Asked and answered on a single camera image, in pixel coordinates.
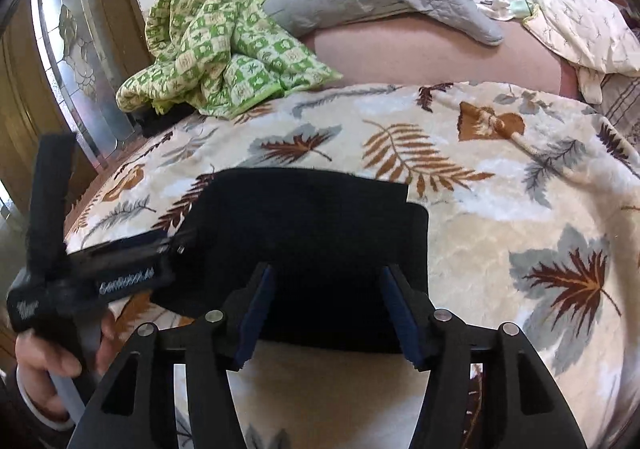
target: blanket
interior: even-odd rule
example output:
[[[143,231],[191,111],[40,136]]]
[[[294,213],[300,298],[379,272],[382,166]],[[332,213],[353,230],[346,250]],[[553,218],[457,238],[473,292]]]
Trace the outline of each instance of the blanket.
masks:
[[[354,86],[293,94],[233,121],[196,115],[116,171],[68,248],[150,229],[172,234],[208,181],[235,166],[405,184],[407,199],[430,213],[434,304],[469,324],[518,324],[589,447],[608,447],[620,433],[640,397],[640,158],[604,116],[495,83]],[[144,295],[120,311],[123,337],[145,320],[189,320]],[[482,368],[473,371],[477,389]],[[230,373],[248,437],[264,447],[286,437],[293,448],[407,447],[427,378],[399,354],[264,341]],[[184,370],[176,379],[187,413]],[[468,433],[481,407],[470,406]]]
[[[265,99],[341,76],[269,18],[264,0],[158,0],[145,36],[156,62],[118,89],[121,110],[187,102],[231,119]]]
[[[549,50],[576,67],[580,92],[602,102],[606,74],[640,76],[640,42],[609,0],[527,0],[532,16],[522,25]]]

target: metal rivet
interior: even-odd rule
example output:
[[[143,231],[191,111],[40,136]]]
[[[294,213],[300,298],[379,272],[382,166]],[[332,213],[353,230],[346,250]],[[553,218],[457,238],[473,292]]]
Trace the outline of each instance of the metal rivet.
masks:
[[[220,310],[211,310],[207,312],[204,318],[210,323],[217,323],[218,321],[222,321],[224,317],[225,315],[220,312]]]
[[[138,327],[138,335],[140,337],[147,337],[154,332],[155,328],[151,323],[144,323]]]
[[[520,328],[518,328],[518,325],[515,325],[513,323],[503,324],[502,330],[504,330],[504,333],[506,333],[507,335],[518,335],[518,333],[520,333]]]
[[[436,318],[438,321],[446,322],[453,317],[453,314],[449,310],[445,310],[444,308],[438,308],[433,313],[433,317]]]

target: glass panel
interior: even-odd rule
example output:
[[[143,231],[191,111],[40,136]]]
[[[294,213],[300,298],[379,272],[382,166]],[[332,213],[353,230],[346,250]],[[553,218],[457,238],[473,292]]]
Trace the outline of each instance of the glass panel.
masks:
[[[121,141],[127,140],[133,128],[127,116],[118,108],[115,93],[113,93],[111,84],[100,66],[100,60],[98,60],[98,55],[93,43],[87,45],[86,60],[94,70],[95,95],[102,115],[117,139]]]
[[[9,192],[4,188],[2,182],[0,182],[0,203],[7,204],[11,201]]]
[[[40,9],[38,8],[38,0],[31,0],[31,19],[33,19],[33,29],[36,33],[36,39],[42,39],[42,27],[40,26]]]
[[[58,70],[60,70],[62,82],[65,84],[68,92],[70,94],[75,93],[78,90],[78,83],[76,83],[76,74],[74,71],[65,61],[58,63]]]
[[[53,70],[49,68],[45,73],[47,74],[47,79],[49,80],[49,85],[51,86],[53,95],[56,98],[56,102],[58,104],[64,103],[65,98],[62,96],[62,92],[60,91],[60,87],[58,86],[58,81],[56,81],[56,77],[53,75]]]
[[[94,165],[134,135],[115,101],[113,82],[98,58],[83,0],[31,0],[38,50],[49,85],[69,127]]]
[[[57,28],[49,32],[49,43],[56,61],[60,61],[64,57],[65,42],[60,37],[60,32]]]
[[[62,0],[42,0],[42,11],[47,30],[53,30],[60,20],[60,8]]]
[[[38,38],[38,52],[40,52],[40,59],[42,59],[42,65],[44,70],[48,70],[51,68],[51,63],[49,62],[49,56],[47,55],[47,49],[44,45],[44,40],[42,37]]]
[[[100,153],[105,157],[111,155],[116,149],[116,138],[100,112],[96,112],[95,102],[89,99],[82,90],[72,94],[71,100]]]
[[[74,116],[71,114],[71,112],[69,111],[69,108],[66,107],[66,104],[63,102],[62,104],[58,105],[60,106],[60,111],[62,112],[62,115],[65,118],[66,124],[69,125],[69,129],[71,129],[72,132],[78,132],[78,127],[76,126],[76,121],[74,120]]]

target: finger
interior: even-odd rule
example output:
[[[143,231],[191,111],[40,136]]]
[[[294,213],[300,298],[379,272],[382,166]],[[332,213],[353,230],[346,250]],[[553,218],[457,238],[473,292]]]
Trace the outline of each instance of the finger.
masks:
[[[37,337],[33,330],[18,335],[15,358],[19,365],[50,371],[61,377],[77,377],[82,372],[78,359],[62,347]]]
[[[102,342],[100,343],[100,348],[98,348],[97,353],[95,354],[95,370],[100,375],[104,375],[113,360],[116,358],[118,354],[119,343],[115,340],[107,339],[104,337]]]
[[[100,329],[102,330],[102,335],[107,339],[113,341],[116,338],[116,318],[111,310],[107,309],[107,312],[102,317]]]
[[[64,421],[68,413],[49,374],[41,369],[20,365],[20,381],[40,412],[53,421]]]

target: green patterned towel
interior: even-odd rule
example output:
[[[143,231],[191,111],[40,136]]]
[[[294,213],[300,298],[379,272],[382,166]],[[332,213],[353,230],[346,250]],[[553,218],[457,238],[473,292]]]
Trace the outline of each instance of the green patterned towel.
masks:
[[[118,90],[121,110],[187,102],[231,119],[272,96],[341,77],[262,10],[265,0],[158,0],[145,35],[156,62]]]

